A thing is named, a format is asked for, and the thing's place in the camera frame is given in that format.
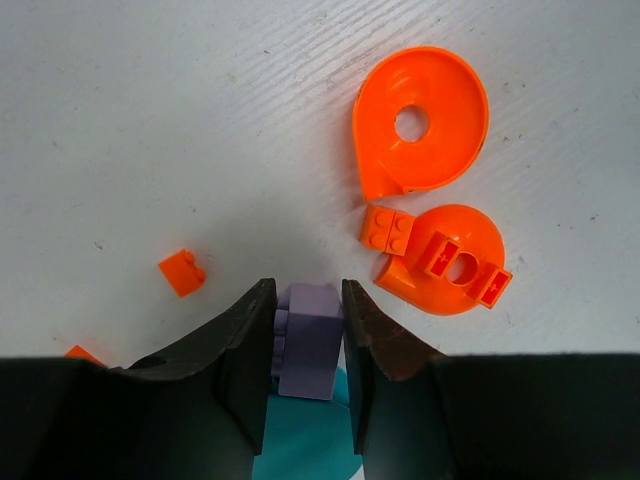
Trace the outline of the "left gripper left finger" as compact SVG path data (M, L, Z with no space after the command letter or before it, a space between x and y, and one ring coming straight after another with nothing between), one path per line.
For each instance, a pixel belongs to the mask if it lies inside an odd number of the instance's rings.
M248 479L263 445L276 285L128 368L1 363L5 479Z

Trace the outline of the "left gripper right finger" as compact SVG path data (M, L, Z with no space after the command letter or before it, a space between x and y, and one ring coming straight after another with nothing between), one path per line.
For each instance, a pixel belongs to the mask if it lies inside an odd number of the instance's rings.
M635 479L635 354L447 356L342 284L354 449L369 479Z

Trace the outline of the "teal rounded lego piece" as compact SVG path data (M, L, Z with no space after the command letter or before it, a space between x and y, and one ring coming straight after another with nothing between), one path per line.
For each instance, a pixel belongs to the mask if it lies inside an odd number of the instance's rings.
M336 371L330 401L269 397L263 451L252 477L265 480L362 479L354 453L346 372Z

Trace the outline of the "tiny orange brick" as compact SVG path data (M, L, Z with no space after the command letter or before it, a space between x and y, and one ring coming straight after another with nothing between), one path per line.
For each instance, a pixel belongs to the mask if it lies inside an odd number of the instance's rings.
M195 255L186 249L159 262L158 268L180 298L195 292L206 281L206 272L196 264Z
M99 359L97 359L94 355L92 355L90 352L85 350L80 345L74 345L73 347L71 347L64 354L64 357L69 359L75 359L75 360L86 360L92 364L105 367L105 364L103 362L101 362Z

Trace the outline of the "orange teardrop dish upright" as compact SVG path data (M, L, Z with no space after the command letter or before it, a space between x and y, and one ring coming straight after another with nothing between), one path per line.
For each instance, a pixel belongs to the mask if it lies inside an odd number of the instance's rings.
M473 68L434 46L381 60L356 95L352 133L365 200L433 190L478 157L489 103Z

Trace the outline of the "small orange two-stud brick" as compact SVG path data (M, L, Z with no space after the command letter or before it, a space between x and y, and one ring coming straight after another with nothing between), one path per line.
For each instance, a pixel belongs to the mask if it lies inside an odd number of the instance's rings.
M360 243L369 249L404 256L415 217L388 207L369 204L359 234Z

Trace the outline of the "orange teardrop dish overturned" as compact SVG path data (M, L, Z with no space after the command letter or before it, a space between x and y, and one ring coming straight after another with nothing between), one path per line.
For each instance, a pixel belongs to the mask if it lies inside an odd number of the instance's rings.
M405 253L393 255L374 283L433 315L493 308L510 284L500 231L480 210L448 204L413 223Z

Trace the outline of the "purple lego brick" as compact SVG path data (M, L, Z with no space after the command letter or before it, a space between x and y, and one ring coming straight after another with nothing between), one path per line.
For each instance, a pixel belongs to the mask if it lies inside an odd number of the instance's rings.
M332 285L287 287L278 297L273 322L271 375L278 394L331 400L343 330L342 305Z

